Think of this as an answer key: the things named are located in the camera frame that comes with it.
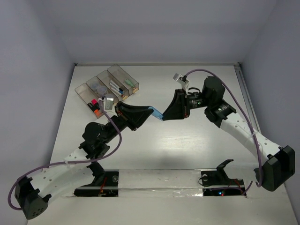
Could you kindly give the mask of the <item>blue-capped white marker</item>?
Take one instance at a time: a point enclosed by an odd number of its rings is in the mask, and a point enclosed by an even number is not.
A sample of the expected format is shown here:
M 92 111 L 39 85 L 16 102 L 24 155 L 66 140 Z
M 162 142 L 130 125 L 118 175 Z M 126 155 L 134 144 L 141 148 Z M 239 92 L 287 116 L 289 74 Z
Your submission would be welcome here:
M 115 89 L 118 89 L 120 93 L 123 92 L 123 89 L 120 86 L 118 86 L 113 80 L 110 80 L 109 84 Z

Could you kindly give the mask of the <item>orange highlighter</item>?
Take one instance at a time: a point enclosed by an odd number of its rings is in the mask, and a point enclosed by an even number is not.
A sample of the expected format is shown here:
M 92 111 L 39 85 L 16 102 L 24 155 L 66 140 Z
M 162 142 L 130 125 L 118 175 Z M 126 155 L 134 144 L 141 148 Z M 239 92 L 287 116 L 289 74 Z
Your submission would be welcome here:
M 92 112 L 95 114 L 97 118 L 100 118 L 102 116 L 101 111 L 92 103 L 88 103 L 87 106 L 92 110 Z

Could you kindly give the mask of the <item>pink highlighter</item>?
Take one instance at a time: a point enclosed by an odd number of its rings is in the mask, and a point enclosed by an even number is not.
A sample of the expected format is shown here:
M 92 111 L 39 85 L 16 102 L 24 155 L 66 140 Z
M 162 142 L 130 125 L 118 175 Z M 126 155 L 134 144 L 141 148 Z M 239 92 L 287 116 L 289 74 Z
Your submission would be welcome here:
M 91 101 L 91 103 L 92 103 L 94 106 L 99 106 L 98 101 L 95 100 L 95 99 L 93 99 L 93 100 Z

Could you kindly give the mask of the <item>black-capped white marker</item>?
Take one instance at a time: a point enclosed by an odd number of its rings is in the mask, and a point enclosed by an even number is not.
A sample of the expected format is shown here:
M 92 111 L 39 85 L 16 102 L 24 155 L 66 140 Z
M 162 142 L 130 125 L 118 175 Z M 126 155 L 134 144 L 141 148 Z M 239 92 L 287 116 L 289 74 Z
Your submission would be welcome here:
M 120 94 L 123 94 L 123 91 L 118 86 L 116 86 L 115 84 L 109 82 L 109 85 L 110 85 L 111 89 L 114 89 L 116 92 L 118 92 Z

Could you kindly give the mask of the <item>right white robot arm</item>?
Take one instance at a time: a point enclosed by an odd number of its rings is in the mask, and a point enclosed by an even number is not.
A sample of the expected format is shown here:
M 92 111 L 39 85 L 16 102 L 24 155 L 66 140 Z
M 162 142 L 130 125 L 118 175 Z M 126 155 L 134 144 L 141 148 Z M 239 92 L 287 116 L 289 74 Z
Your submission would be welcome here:
M 221 130 L 227 132 L 241 143 L 256 159 L 250 166 L 232 165 L 228 159 L 219 165 L 216 179 L 219 183 L 228 183 L 240 173 L 251 181 L 256 181 L 264 189 L 275 191 L 295 173 L 295 151 L 290 146 L 282 147 L 255 130 L 247 116 L 238 114 L 223 96 L 228 87 L 217 77 L 209 76 L 204 80 L 202 90 L 189 92 L 189 80 L 176 74 L 174 80 L 181 85 L 163 113 L 162 119 L 182 120 L 190 116 L 192 109 L 203 107 L 207 119 Z

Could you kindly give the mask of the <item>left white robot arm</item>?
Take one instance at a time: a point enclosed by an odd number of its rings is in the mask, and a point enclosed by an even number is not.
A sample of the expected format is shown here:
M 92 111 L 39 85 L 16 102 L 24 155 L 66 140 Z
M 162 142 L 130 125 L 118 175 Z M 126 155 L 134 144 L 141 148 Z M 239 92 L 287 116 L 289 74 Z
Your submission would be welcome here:
M 41 215 L 58 196 L 84 185 L 85 176 L 92 185 L 103 185 L 105 170 L 99 160 L 118 150 L 125 128 L 137 130 L 154 113 L 151 106 L 123 102 L 113 110 L 114 115 L 107 117 L 106 124 L 88 123 L 82 135 L 84 141 L 62 161 L 40 166 L 19 177 L 9 191 L 9 206 L 31 220 Z M 19 204 L 16 208 L 11 202 L 12 196 Z

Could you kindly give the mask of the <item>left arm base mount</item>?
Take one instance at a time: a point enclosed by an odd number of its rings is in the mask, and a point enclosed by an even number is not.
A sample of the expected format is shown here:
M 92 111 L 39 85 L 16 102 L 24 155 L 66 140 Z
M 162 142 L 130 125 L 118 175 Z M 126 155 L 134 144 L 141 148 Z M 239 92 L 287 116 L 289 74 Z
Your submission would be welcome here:
M 92 172 L 93 181 L 90 184 L 74 190 L 76 197 L 118 197 L 119 170 L 105 171 L 98 162 L 87 166 Z

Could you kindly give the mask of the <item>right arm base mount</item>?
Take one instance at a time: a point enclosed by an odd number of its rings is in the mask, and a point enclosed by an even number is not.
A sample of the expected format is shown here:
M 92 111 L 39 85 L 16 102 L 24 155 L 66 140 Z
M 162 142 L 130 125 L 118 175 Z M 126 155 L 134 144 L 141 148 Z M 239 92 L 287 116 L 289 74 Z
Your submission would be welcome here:
M 203 196 L 243 196 L 245 185 L 243 180 L 230 179 L 224 168 L 233 161 L 227 159 L 219 164 L 216 169 L 201 171 L 198 184 L 203 187 Z

